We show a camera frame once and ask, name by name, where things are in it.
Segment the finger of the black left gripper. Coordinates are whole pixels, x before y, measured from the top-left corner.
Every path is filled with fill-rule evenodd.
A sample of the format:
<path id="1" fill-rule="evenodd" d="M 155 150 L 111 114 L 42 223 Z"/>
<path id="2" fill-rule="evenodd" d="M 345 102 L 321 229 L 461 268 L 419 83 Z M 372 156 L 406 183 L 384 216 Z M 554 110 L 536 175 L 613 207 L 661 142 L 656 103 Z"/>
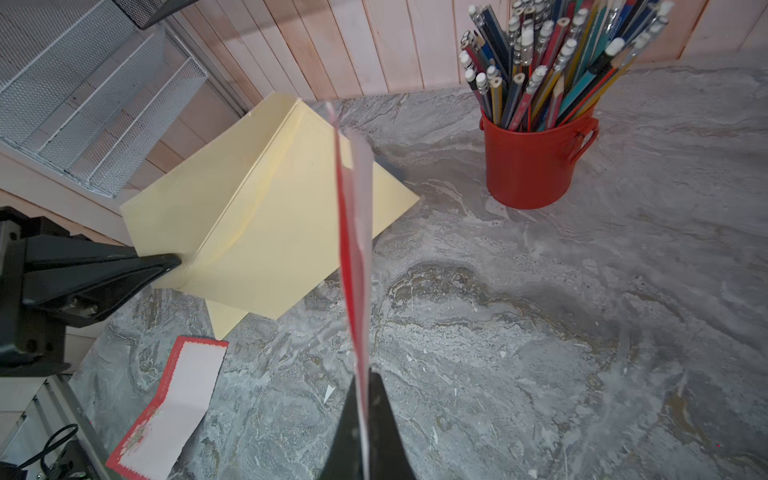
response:
<path id="1" fill-rule="evenodd" d="M 66 295 L 90 302 L 90 318 L 71 327 L 101 322 L 147 285 L 181 265 L 175 254 L 141 257 L 131 247 L 52 236 L 29 241 L 24 296 L 38 305 Z"/>

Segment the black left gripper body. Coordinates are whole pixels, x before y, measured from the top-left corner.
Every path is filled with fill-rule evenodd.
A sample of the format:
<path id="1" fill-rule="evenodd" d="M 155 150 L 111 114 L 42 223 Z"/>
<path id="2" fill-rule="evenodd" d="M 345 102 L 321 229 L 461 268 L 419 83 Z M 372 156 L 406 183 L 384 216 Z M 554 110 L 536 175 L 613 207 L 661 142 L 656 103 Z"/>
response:
<path id="1" fill-rule="evenodd" d="M 66 295 L 38 305 L 24 296 L 29 241 L 52 236 L 86 241 L 46 217 L 1 208 L 1 375 L 48 377 L 72 366 L 65 359 L 66 328 L 90 318 L 90 302 Z"/>

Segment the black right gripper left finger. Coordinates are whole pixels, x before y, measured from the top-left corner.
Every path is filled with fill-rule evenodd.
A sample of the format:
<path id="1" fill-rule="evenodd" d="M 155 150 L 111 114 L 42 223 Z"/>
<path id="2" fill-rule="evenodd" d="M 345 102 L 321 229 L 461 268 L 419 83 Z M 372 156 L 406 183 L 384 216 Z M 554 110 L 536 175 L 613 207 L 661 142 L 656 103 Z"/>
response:
<path id="1" fill-rule="evenodd" d="M 341 417 L 318 480 L 362 480 L 363 463 L 356 380 L 352 379 Z"/>

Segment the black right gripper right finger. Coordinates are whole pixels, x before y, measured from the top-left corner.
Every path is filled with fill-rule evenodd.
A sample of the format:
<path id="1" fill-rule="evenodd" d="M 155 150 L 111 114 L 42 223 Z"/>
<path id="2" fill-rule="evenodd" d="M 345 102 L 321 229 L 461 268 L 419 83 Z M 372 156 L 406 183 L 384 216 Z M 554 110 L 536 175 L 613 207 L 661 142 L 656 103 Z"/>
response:
<path id="1" fill-rule="evenodd" d="M 415 480 L 380 374 L 369 375 L 369 474 L 375 480 Z"/>

